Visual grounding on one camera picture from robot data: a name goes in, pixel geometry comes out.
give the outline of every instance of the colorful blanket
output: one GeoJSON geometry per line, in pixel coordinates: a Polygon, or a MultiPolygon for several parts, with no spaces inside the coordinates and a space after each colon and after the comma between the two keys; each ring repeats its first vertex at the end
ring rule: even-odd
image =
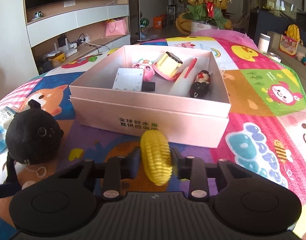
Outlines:
{"type": "MultiPolygon", "coordinates": [[[[297,75],[254,49],[228,40],[210,37],[179,37],[147,42],[145,45],[180,46],[213,52],[229,92],[232,108],[229,124],[217,149],[176,146],[184,156],[206,162],[229,159],[295,192],[303,209],[294,232],[306,240],[306,96],[297,75]]],[[[139,145],[139,138],[82,126],[75,120],[68,85],[103,59],[91,56],[51,70],[14,90],[0,101],[23,107],[26,99],[41,103],[42,109],[58,121],[65,132],[58,158],[43,166],[47,176],[79,161],[104,162],[126,155],[139,145]]],[[[0,184],[6,178],[6,153],[0,155],[0,184]]],[[[16,164],[20,183],[39,181],[41,165],[24,168],[16,164]]],[[[210,191],[216,194],[214,181],[210,191]]],[[[155,186],[141,166],[136,179],[123,180],[127,191],[188,191],[189,181],[172,176],[165,186],[155,186]]],[[[95,193],[101,192],[98,183],[95,193]]],[[[10,198],[0,199],[0,240],[9,239],[15,229],[8,213],[10,198]]]]}

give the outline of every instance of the white flower pot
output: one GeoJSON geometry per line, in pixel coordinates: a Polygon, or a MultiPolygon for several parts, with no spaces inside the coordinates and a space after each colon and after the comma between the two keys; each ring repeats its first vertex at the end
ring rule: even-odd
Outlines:
{"type": "Polygon", "coordinates": [[[209,29],[218,30],[218,27],[210,24],[202,24],[193,21],[191,23],[191,33],[209,29]]]}

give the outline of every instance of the potted orchid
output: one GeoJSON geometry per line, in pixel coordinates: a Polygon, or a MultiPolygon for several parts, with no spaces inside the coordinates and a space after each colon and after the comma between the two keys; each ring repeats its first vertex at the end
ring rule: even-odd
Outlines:
{"type": "Polygon", "coordinates": [[[184,19],[192,20],[191,32],[207,29],[224,29],[227,19],[221,13],[222,3],[231,0],[186,0],[188,13],[183,15],[184,19]]]}

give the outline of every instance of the pink box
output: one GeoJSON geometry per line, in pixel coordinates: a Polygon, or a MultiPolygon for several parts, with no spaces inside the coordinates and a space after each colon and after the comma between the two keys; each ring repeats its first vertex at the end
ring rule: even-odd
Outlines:
{"type": "Polygon", "coordinates": [[[127,45],[101,60],[70,86],[71,102],[81,124],[141,136],[159,129],[169,142],[216,148],[229,122],[231,108],[221,72],[212,52],[180,47],[127,45]],[[131,68],[141,59],[158,61],[165,52],[183,61],[194,57],[195,68],[211,75],[204,99],[170,96],[174,82],[155,74],[155,92],[112,90],[118,68],[131,68]]]}

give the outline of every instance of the pink gift bag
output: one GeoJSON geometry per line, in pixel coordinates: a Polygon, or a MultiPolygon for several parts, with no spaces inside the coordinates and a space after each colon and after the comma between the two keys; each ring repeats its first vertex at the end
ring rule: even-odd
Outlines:
{"type": "Polygon", "coordinates": [[[125,35],[127,33],[127,27],[125,19],[122,20],[110,20],[105,25],[105,37],[115,35],[125,35]]]}

